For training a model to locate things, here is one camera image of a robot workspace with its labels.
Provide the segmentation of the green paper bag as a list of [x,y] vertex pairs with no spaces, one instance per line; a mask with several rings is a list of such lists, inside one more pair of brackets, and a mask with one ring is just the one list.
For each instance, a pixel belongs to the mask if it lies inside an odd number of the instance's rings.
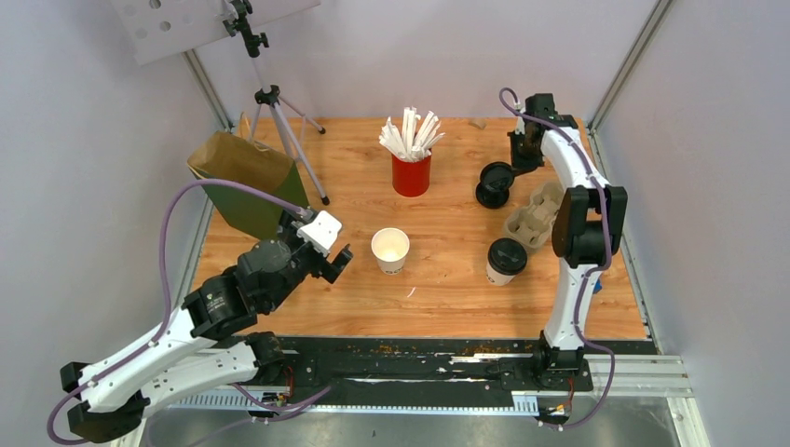
[[[198,179],[241,183],[300,207],[309,205],[295,162],[236,135],[218,131],[187,158]],[[206,185],[204,191],[225,221],[256,239],[276,235],[283,208],[238,189]]]

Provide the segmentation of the black coffee cup lid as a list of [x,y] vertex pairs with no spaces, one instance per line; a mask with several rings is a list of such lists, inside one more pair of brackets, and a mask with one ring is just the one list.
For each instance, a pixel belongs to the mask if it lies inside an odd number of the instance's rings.
[[501,237],[489,246],[487,262],[499,274],[515,276],[525,270],[528,254],[524,246],[515,239]]

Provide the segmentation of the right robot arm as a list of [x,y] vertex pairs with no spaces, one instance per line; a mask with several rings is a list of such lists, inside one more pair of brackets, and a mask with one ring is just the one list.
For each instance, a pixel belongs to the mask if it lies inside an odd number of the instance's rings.
[[534,381],[552,389],[582,373],[593,286],[619,249],[628,196],[594,166],[575,118],[559,114],[550,93],[504,104],[517,118],[508,134],[513,174],[549,161],[564,190],[551,235],[560,265],[558,289],[531,365]]

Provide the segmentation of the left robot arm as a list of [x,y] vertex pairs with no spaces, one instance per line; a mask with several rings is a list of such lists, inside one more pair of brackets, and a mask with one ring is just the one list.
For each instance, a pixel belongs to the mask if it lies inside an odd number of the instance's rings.
[[256,242],[236,264],[184,297],[167,322],[113,356],[61,368],[76,443],[105,443],[167,405],[217,386],[276,384],[285,355],[273,332],[240,331],[278,309],[307,278],[334,283],[353,257],[328,256],[343,225],[326,210],[284,211],[276,235]]

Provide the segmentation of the white paper coffee cup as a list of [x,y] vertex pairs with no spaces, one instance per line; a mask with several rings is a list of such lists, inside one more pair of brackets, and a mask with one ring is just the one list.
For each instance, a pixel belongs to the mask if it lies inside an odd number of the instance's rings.
[[498,264],[495,261],[486,263],[485,274],[488,282],[494,286],[505,286],[524,272],[526,263]]

